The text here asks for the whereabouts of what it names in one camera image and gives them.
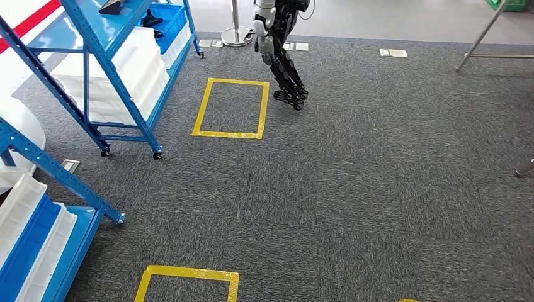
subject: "red stripe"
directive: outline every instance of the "red stripe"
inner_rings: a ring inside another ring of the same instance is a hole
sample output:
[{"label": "red stripe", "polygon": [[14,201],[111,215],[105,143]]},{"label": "red stripe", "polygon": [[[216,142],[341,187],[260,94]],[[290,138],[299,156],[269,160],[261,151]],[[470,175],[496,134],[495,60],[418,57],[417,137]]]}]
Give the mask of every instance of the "red stripe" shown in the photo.
[{"label": "red stripe", "polygon": [[[22,21],[22,23],[15,27],[15,33],[18,36],[27,34],[32,28],[36,27],[37,24],[41,23],[44,19],[50,16],[50,14],[52,14],[60,6],[61,2],[59,2],[59,0],[50,0],[50,2],[45,4],[33,15],[29,16],[28,19]],[[6,49],[8,49],[8,47],[9,44],[4,39],[0,39],[0,53],[3,53]]]}]

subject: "blue storage bin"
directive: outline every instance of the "blue storage bin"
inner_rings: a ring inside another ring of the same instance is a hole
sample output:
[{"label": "blue storage bin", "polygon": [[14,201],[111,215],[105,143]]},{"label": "blue storage bin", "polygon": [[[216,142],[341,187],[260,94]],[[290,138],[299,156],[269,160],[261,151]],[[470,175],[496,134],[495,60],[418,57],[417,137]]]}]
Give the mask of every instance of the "blue storage bin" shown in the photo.
[{"label": "blue storage bin", "polygon": [[15,301],[61,207],[43,195],[0,269],[0,301]]},{"label": "blue storage bin", "polygon": [[163,22],[154,26],[154,29],[161,31],[164,35],[156,39],[160,53],[164,54],[186,24],[187,14],[183,6],[168,3],[152,3],[150,11],[154,17],[163,18]]}]

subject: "green container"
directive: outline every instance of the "green container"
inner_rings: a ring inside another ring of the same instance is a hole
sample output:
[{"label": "green container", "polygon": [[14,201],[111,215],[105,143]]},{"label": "green container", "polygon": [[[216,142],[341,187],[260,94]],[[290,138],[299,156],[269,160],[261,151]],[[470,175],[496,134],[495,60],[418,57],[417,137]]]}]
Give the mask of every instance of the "green container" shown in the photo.
[{"label": "green container", "polygon": [[[524,11],[528,5],[529,0],[511,0],[504,8],[504,11]],[[499,8],[501,0],[486,0],[486,2],[493,8]]]}]

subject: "blue shelving rack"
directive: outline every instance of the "blue shelving rack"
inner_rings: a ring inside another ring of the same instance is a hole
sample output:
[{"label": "blue shelving rack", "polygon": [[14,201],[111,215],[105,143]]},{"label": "blue shelving rack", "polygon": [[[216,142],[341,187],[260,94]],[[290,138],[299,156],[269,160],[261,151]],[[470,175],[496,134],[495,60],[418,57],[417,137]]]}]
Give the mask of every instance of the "blue shelving rack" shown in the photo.
[{"label": "blue shelving rack", "polygon": [[106,216],[112,222],[120,224],[123,223],[125,214],[114,209],[46,152],[0,118],[0,155],[6,165],[14,165],[13,158],[9,154],[10,149],[32,161],[89,205],[67,207],[67,210],[76,214],[78,218],[42,299],[42,301],[63,301],[102,218]]},{"label": "blue shelving rack", "polygon": [[[111,59],[135,25],[139,22],[153,0],[126,0],[120,14],[117,16],[100,15],[98,9],[106,0],[60,0],[65,11],[60,14],[41,34],[28,45],[22,43],[19,37],[0,16],[0,35],[9,43],[22,60],[39,77],[52,94],[61,102],[63,107],[72,115],[80,126],[88,133],[100,149],[102,156],[109,156],[111,140],[125,140],[146,142],[154,152],[154,159],[162,156],[162,146],[154,136],[154,128],[161,111],[173,88],[176,78],[183,66],[191,44],[196,53],[204,58],[202,49],[198,46],[193,18],[188,0],[183,0],[183,6],[189,21],[191,38],[182,49],[178,58],[167,70],[170,80],[159,97],[152,113],[145,121],[132,101],[130,93],[121,81]],[[81,112],[73,100],[65,93],[58,82],[50,75],[37,55],[42,52],[83,53],[84,57],[84,112]],[[89,54],[96,57],[113,87],[124,102],[128,112],[132,115],[136,125],[122,123],[96,123],[89,120]],[[140,131],[140,135],[106,135],[99,131],[99,127],[133,128]]]}]

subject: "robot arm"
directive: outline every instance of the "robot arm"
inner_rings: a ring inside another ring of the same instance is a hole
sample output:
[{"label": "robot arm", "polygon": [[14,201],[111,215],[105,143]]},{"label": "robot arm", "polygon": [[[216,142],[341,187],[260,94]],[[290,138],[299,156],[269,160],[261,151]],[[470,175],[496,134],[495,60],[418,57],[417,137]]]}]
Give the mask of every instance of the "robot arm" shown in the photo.
[{"label": "robot arm", "polygon": [[275,62],[274,39],[269,36],[269,29],[273,26],[276,16],[276,0],[256,0],[254,2],[254,31],[256,39],[256,52],[261,53],[265,64],[271,66]]},{"label": "robot arm", "polygon": [[298,11],[306,11],[309,0],[255,0],[255,51],[261,53],[280,87],[275,99],[301,110],[308,92],[304,88],[289,53],[283,49],[287,36],[297,22]]}]

